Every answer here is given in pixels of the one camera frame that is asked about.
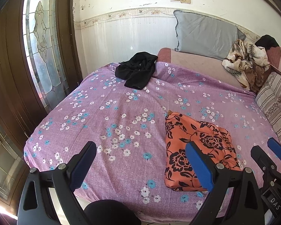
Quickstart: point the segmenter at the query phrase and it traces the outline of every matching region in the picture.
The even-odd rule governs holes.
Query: orange floral pillow
[[[226,129],[169,111],[165,130],[167,167],[164,181],[168,188],[175,191],[205,190],[185,155],[185,146],[190,141],[194,141],[215,164],[222,163],[226,168],[240,171],[231,136]]]

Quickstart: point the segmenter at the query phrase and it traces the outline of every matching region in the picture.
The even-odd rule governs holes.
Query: floral wallpaper border
[[[126,9],[126,10],[120,10],[115,11],[112,13],[105,13],[101,14],[89,19],[82,20],[80,22],[74,22],[76,29],[85,29],[88,27],[96,26],[102,23],[116,21],[120,19],[131,19],[135,17],[165,17],[165,18],[174,18],[173,12],[177,10],[177,8],[166,8],[166,7],[151,7],[151,8],[134,8],[134,9]],[[221,21],[228,22],[230,24],[235,25],[240,31],[242,31],[249,40],[252,42],[256,42],[260,39],[260,36],[255,34],[254,32],[235,24],[229,20],[223,19],[221,17],[217,17],[211,14],[201,13],[194,10],[188,10],[188,9],[180,9],[186,12],[192,12],[199,15],[208,16],[213,19],[218,19]]]

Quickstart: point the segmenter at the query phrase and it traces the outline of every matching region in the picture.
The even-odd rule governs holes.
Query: striped cushion
[[[281,144],[281,75],[272,72],[255,99]]]

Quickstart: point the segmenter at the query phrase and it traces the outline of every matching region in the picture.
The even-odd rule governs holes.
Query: blue flower print
[[[156,183],[155,183],[152,179],[149,179],[149,180],[148,180],[147,185],[148,185],[151,189],[154,189],[154,188],[156,187]]]
[[[81,187],[84,189],[84,190],[87,190],[88,189],[88,185],[86,182],[83,182]]]
[[[152,158],[152,155],[150,153],[146,152],[143,154],[143,158],[147,159],[147,161],[149,161]]]
[[[189,197],[188,197],[188,195],[182,195],[181,197],[180,197],[180,201],[181,202],[188,202],[188,200],[189,200]]]
[[[200,191],[197,191],[197,196],[200,197],[200,198],[204,197],[204,195]]]

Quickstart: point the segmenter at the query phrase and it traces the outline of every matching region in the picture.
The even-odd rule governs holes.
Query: black rounded object
[[[94,201],[84,212],[92,225],[141,225],[141,220],[127,206],[112,199]]]

